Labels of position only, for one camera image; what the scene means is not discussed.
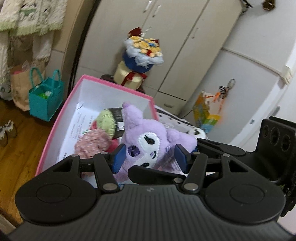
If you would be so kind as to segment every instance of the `open box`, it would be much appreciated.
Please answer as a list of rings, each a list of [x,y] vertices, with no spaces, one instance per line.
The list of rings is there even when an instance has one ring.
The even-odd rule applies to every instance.
[[[83,75],[61,109],[43,149],[36,175],[74,153],[74,145],[92,121],[106,108],[129,101],[144,118],[157,120],[153,98],[105,80]]]

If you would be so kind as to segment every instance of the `white door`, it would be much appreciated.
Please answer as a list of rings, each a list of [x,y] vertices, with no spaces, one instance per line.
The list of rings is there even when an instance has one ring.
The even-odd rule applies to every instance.
[[[159,39],[164,63],[152,67],[144,86],[156,90],[160,87],[206,2],[158,0],[154,5],[142,30],[147,33],[147,38]]]
[[[188,100],[241,12],[240,1],[210,0],[159,91]]]
[[[79,66],[114,74],[122,61],[128,32],[144,24],[155,3],[156,0],[102,0],[84,42]]]

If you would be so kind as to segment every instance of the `pink plush toy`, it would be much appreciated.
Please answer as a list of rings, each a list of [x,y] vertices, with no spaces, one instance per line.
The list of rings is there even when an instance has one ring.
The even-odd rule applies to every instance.
[[[174,147],[181,144],[192,152],[197,146],[196,138],[175,129],[166,129],[156,120],[143,119],[143,113],[128,102],[124,102],[122,107],[125,132],[121,143],[126,145],[126,160],[115,175],[116,180],[127,181],[127,171],[133,165],[182,173],[174,159]]]

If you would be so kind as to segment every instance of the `shoe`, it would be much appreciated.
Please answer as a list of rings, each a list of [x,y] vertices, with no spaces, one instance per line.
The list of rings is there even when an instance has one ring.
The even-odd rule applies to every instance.
[[[17,136],[17,129],[15,128],[13,121],[10,120],[4,125],[4,127],[9,138],[15,138]]]
[[[5,134],[5,127],[4,126],[0,126],[0,146],[6,146],[8,143],[8,138],[7,135]]]

